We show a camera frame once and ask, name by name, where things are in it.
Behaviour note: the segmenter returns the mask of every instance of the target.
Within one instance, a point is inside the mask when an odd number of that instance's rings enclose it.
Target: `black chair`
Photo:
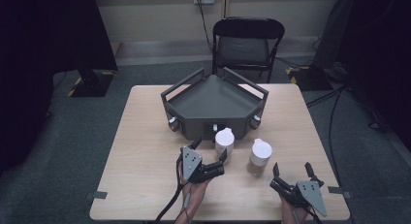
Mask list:
[[[271,77],[284,26],[277,20],[258,17],[227,17],[212,29],[212,73],[218,68],[269,71]]]

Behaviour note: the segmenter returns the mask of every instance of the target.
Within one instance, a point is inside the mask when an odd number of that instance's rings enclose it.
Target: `white wall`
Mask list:
[[[282,22],[285,38],[321,36],[335,0],[228,0],[228,16],[271,17]],[[199,41],[203,21],[193,0],[97,0],[113,42]],[[203,5],[205,25],[222,17],[222,0]]]

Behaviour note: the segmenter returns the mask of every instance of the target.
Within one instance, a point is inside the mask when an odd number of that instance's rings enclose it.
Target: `white lid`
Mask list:
[[[221,146],[229,146],[234,142],[232,129],[225,128],[215,135],[215,141]]]
[[[255,140],[250,156],[251,161],[258,166],[264,166],[272,155],[271,146],[261,139]]]

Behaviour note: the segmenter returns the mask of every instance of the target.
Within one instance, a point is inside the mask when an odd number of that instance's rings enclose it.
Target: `chair backrest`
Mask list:
[[[258,17],[227,17],[215,23],[213,40],[216,36],[232,38],[277,39],[284,36],[284,26],[275,19]]]

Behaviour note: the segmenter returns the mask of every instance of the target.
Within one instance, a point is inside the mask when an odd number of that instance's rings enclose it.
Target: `light wood surface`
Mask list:
[[[337,186],[329,160],[308,109],[294,84],[262,84],[269,91],[261,126],[235,141],[232,160],[225,174],[208,186],[195,220],[280,220],[278,194],[269,187],[272,167],[278,162],[281,177],[295,185],[308,180],[304,164],[310,162],[316,176],[325,182],[322,194],[328,216],[345,220],[349,210],[342,195],[330,194]],[[169,129],[160,93],[169,85],[134,86],[112,144],[98,191],[90,211],[95,220],[154,220],[176,190],[175,161],[179,149],[191,142]],[[246,171],[251,146],[261,138],[273,149],[263,175]],[[196,149],[203,163],[215,162],[214,144],[203,141]],[[182,195],[162,220],[174,220]]]

